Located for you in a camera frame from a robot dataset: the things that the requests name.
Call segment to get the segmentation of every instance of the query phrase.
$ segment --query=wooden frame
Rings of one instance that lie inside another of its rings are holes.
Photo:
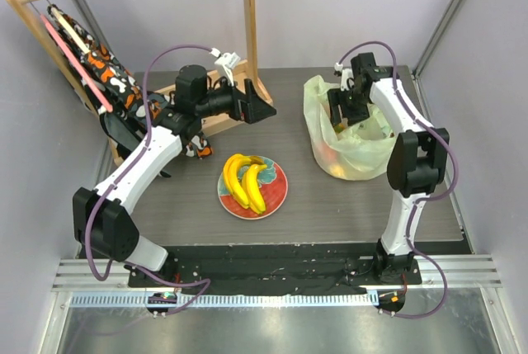
[[[49,54],[51,59],[57,64],[60,71],[68,79],[73,86],[75,92],[82,98],[82,100],[90,106],[94,114],[97,114],[95,108],[90,103],[84,91],[83,85],[78,81],[70,71],[68,62],[63,57],[60,50],[55,43],[48,36],[44,25],[41,23],[39,17],[27,6],[27,3],[38,0],[7,0],[12,9],[18,14],[21,20],[26,24],[33,36],[40,42],[45,51]],[[257,23],[256,23],[256,9],[255,0],[244,1],[244,21],[246,27],[246,46],[247,46],[247,60],[240,63],[234,70],[233,75],[238,83],[243,83],[245,78],[253,80],[258,94],[270,104],[272,99],[266,88],[257,76]],[[216,71],[210,72],[210,76],[215,80],[218,77]],[[159,89],[158,92],[170,92],[174,90],[174,85]],[[235,126],[239,122],[230,120],[225,114],[213,116],[205,120],[204,132],[206,135],[213,135],[220,131],[226,130]],[[112,155],[117,164],[122,163],[122,160],[117,155],[116,147],[113,141],[110,141]]]

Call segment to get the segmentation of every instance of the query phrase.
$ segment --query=yellow plastic bag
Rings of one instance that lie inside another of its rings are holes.
[[[383,113],[369,105],[370,117],[337,134],[329,118],[327,91],[338,84],[316,76],[304,84],[304,118],[318,165],[333,177],[363,181],[387,171],[396,141]]]

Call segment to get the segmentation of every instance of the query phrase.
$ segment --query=dark work surface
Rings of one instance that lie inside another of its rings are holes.
[[[403,85],[416,103],[408,69],[400,69]],[[385,175],[350,182],[327,175],[315,162],[303,116],[303,85],[321,74],[336,82],[331,68],[259,70],[273,97],[277,116],[256,125],[239,125],[211,137],[212,157],[180,156],[157,178],[133,213],[142,235],[161,245],[226,243],[375,242],[384,232],[392,201]],[[173,83],[175,73],[153,73],[149,89]],[[284,169],[289,192],[273,215],[256,221],[229,214],[216,192],[225,160],[233,153],[258,154]],[[444,191],[439,186],[437,191]],[[449,199],[426,205],[418,241],[461,240]]]

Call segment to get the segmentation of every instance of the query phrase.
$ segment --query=black mounting plate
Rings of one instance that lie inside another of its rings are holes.
[[[180,246],[168,250],[177,259],[178,280],[210,278],[210,295],[350,295],[364,294],[364,285],[401,285],[401,276],[378,279],[372,259],[358,253],[358,244],[281,244]],[[406,273],[408,285],[422,283],[418,264]],[[138,273],[132,288],[153,287]],[[185,289],[188,294],[198,289]]]

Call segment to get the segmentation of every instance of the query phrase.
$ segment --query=banana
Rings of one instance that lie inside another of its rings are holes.
[[[242,156],[235,158],[228,167],[228,181],[231,186],[231,194],[234,199],[243,207],[249,207],[249,198],[240,182],[238,181],[238,170],[248,164],[258,163],[260,165],[266,165],[264,161],[258,156]]]
[[[258,189],[258,173],[266,169],[267,165],[253,164],[245,173],[242,179],[244,190],[249,197],[249,205],[257,214],[266,211],[266,202],[262,198],[261,191]]]
[[[231,187],[231,184],[229,183],[229,166],[235,160],[236,158],[243,158],[244,155],[241,153],[235,153],[233,156],[228,158],[228,161],[224,164],[224,169],[222,171],[222,176],[224,177],[224,184],[225,187],[227,187],[229,194],[233,194],[233,188]]]
[[[243,177],[242,177],[242,189],[244,189],[244,191],[246,193],[248,193],[248,170],[246,170],[246,172],[244,173]],[[257,214],[257,215],[260,215],[261,214],[261,211],[253,204],[253,202],[249,201],[249,208],[251,208],[251,210]]]

